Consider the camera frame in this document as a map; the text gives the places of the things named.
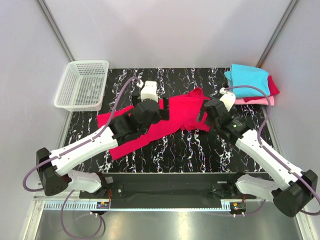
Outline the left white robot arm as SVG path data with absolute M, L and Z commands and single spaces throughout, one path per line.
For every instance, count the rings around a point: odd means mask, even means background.
M 74 167 L 89 158 L 115 149 L 145 135 L 152 125 L 170 119 L 169 99 L 162 103 L 153 99 L 138 100 L 133 108 L 116 116 L 101 129 L 68 146 L 49 151 L 45 147 L 36 153 L 40 165 L 38 175 L 46 196 L 65 190 L 87 192 L 97 198 L 108 193 L 108 183 L 102 173 L 81 172 Z

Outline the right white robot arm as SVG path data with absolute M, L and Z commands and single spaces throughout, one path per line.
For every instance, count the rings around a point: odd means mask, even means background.
M 228 195 L 239 198 L 252 195 L 272 202 L 287 217 L 293 218 L 316 194 L 318 176 L 310 170 L 303 171 L 268 145 L 254 125 L 236 115 L 231 102 L 222 99 L 204 101 L 199 117 L 220 138 L 249 155 L 271 177 L 271 180 L 255 178 L 241 173 L 227 185 Z

